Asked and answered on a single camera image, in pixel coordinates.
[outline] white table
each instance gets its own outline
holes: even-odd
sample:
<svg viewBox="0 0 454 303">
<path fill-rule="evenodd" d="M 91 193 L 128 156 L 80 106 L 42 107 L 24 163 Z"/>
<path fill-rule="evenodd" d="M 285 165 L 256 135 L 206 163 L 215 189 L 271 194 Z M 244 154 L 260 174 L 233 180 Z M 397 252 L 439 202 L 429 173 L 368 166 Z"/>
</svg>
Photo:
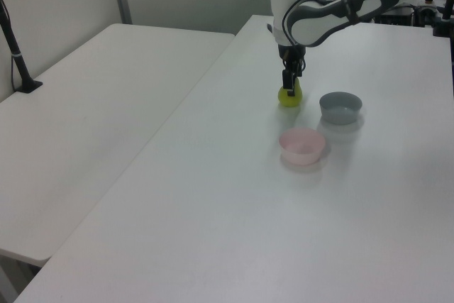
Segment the white table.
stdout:
<svg viewBox="0 0 454 303">
<path fill-rule="evenodd" d="M 449 41 L 341 31 L 308 49 L 298 111 L 277 105 L 270 22 L 249 20 L 18 303 L 452 302 Z M 320 121 L 337 90 L 360 123 Z M 325 134 L 319 163 L 280 160 L 293 126 Z"/>
<path fill-rule="evenodd" d="M 232 35 L 113 25 L 0 104 L 0 254 L 43 265 Z"/>
</svg>

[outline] gray bowl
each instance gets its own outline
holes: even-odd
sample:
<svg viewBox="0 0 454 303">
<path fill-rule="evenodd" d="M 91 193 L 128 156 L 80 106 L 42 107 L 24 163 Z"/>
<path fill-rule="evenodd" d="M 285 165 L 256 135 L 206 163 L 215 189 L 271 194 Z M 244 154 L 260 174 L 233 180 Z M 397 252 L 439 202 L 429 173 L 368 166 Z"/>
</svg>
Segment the gray bowl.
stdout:
<svg viewBox="0 0 454 303">
<path fill-rule="evenodd" d="M 332 124 L 355 122 L 361 107 L 361 99 L 347 92 L 331 92 L 320 98 L 321 117 Z"/>
</svg>

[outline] pink bowl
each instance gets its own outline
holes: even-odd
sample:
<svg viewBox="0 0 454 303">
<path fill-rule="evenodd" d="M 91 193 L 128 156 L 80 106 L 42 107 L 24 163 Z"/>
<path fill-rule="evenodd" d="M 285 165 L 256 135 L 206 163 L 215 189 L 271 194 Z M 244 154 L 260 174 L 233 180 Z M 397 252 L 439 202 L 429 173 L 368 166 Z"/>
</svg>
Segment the pink bowl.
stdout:
<svg viewBox="0 0 454 303">
<path fill-rule="evenodd" d="M 299 166 L 310 165 L 319 160 L 325 148 L 323 135 L 310 128 L 291 128 L 279 138 L 282 157 Z"/>
</svg>

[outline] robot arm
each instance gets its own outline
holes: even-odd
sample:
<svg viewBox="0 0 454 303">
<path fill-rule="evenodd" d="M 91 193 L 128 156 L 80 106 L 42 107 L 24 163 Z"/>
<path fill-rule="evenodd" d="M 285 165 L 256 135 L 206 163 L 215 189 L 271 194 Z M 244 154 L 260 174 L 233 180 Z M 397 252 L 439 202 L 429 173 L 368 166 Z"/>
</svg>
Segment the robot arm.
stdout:
<svg viewBox="0 0 454 303">
<path fill-rule="evenodd" d="M 293 96 L 294 81 L 304 70 L 306 47 L 321 44 L 329 35 L 369 21 L 406 0 L 271 0 L 273 35 L 284 61 L 283 87 Z"/>
</svg>

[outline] black cable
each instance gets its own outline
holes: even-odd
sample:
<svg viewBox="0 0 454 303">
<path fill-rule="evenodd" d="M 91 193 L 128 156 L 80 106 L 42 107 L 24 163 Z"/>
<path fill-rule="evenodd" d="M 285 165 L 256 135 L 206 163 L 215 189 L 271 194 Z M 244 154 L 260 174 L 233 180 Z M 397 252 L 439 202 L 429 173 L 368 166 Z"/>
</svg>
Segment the black cable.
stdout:
<svg viewBox="0 0 454 303">
<path fill-rule="evenodd" d="M 16 92 L 16 88 L 14 87 L 14 57 L 11 56 L 11 86 L 13 87 L 13 92 Z"/>
<path fill-rule="evenodd" d="M 6 16 L 8 17 L 8 22 L 11 24 L 11 19 L 9 17 L 8 8 L 6 7 L 6 4 L 5 4 L 4 0 L 0 0 L 0 3 L 1 3 L 1 5 L 3 6 L 3 8 L 5 10 Z"/>
</svg>

